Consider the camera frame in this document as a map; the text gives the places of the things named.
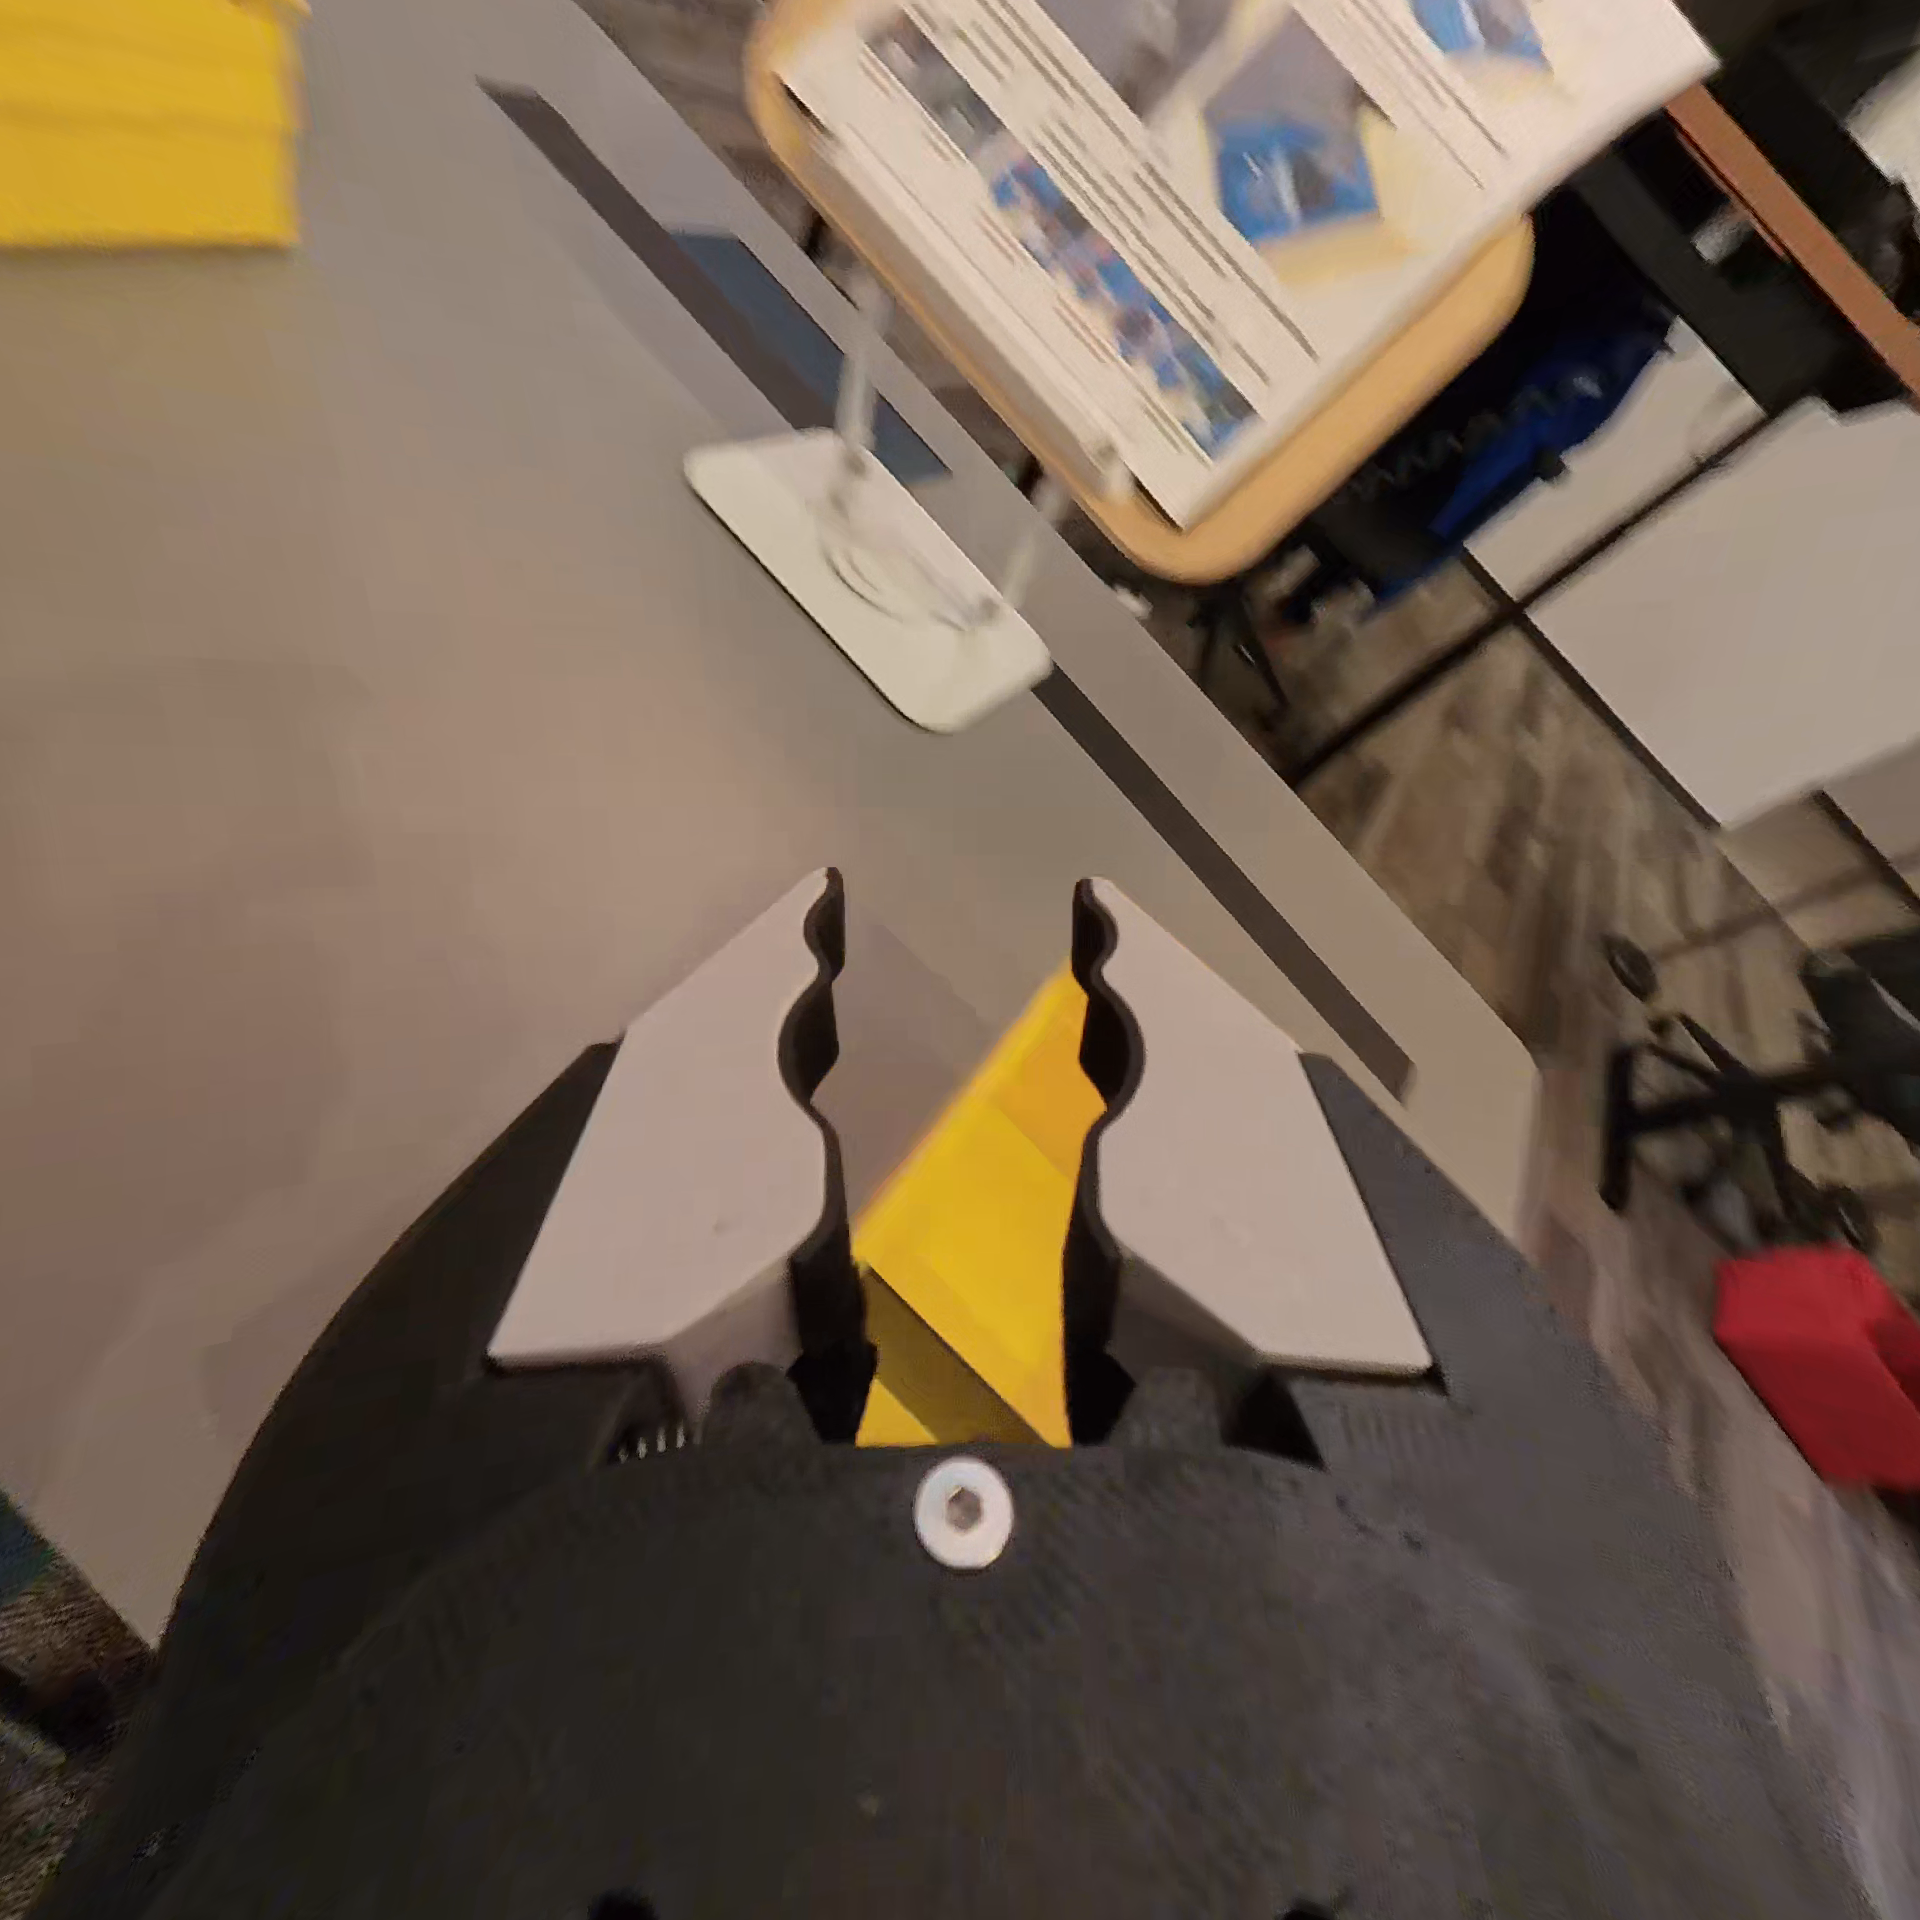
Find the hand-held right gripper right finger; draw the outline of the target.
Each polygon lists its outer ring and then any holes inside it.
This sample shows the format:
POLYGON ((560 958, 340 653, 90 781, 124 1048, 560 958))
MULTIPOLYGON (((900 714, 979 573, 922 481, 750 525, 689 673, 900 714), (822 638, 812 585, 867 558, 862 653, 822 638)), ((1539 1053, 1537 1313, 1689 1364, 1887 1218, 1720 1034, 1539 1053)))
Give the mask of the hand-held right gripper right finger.
POLYGON ((1090 1121, 1067 1213, 1067 1404, 1163 1368, 1423 1381, 1427 1340, 1283 1025, 1110 880, 1070 905, 1090 1121))

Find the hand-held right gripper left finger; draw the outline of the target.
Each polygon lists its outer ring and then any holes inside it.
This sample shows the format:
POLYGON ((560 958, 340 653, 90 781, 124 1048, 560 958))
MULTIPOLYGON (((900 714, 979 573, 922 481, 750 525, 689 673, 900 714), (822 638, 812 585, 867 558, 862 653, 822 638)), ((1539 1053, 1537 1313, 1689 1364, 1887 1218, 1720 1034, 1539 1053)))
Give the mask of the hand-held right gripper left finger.
POLYGON ((836 1063, 844 884, 803 875, 630 1020, 489 1338, 513 1375, 654 1364, 679 1408, 756 1364, 862 1360, 836 1063))

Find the yellow plastic bin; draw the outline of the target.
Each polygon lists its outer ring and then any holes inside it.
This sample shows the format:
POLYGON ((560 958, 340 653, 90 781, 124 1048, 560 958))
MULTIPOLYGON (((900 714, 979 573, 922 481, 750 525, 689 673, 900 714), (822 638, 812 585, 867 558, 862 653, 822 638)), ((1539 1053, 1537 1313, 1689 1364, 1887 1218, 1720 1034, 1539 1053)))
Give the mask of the yellow plastic bin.
POLYGON ((2 253, 299 240, 303 3, 6 3, 2 253))
POLYGON ((853 1227, 876 1381, 856 1443, 1067 1443, 1062 1251, 1102 1097, 1056 968, 853 1227))

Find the black office chair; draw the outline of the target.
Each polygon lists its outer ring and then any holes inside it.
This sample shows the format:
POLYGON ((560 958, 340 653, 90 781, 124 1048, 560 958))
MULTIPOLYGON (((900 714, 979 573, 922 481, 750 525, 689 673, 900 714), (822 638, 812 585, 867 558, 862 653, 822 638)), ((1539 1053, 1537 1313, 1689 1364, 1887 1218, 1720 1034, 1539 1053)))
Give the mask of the black office chair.
POLYGON ((1866 1191, 1817 1183, 1792 1154, 1782 1117, 1804 1110, 1829 1134, 1877 1123, 1917 1151, 1917 930, 1842 948, 1813 948, 1796 984, 1803 1057, 1753 1070, 1683 1013, 1662 1007, 1646 948, 1609 934, 1599 943, 1613 984, 1646 1013, 1640 1037, 1604 1060, 1596 1198, 1626 1215, 1636 1154, 1649 1140, 1703 1140, 1704 1164, 1683 1183, 1690 1213, 1737 1213, 1717 1235, 1730 1248, 1839 1243, 1880 1248, 1877 1207, 1866 1191))

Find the red plastic bin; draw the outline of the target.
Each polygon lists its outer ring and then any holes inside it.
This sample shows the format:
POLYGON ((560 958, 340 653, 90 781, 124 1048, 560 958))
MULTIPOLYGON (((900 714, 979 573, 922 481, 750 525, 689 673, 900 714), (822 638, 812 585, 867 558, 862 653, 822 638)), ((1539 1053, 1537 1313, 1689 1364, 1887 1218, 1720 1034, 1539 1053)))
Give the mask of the red plastic bin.
POLYGON ((1713 1343, 1819 1481, 1917 1495, 1917 1318, 1856 1248, 1720 1260, 1713 1343))

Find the printed instruction sheet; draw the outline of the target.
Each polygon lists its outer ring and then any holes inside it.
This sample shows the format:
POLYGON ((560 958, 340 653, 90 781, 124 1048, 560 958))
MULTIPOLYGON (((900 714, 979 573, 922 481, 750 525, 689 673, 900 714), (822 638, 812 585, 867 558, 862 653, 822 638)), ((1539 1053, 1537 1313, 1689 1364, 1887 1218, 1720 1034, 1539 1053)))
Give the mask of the printed instruction sheet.
POLYGON ((767 75, 1093 484, 1184 528, 1717 64, 1680 3, 836 3, 767 75))

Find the wooden table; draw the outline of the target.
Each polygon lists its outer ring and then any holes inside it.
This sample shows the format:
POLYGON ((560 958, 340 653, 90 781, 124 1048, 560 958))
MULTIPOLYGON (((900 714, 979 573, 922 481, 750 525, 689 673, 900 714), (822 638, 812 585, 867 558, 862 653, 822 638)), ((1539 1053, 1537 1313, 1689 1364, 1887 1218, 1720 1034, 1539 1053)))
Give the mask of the wooden table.
POLYGON ((1812 281, 1863 348, 1917 397, 1917 327, 1846 250, 1839 235, 1817 218, 1703 84, 1680 93, 1664 114, 1690 157, 1740 205, 1764 244, 1812 281))

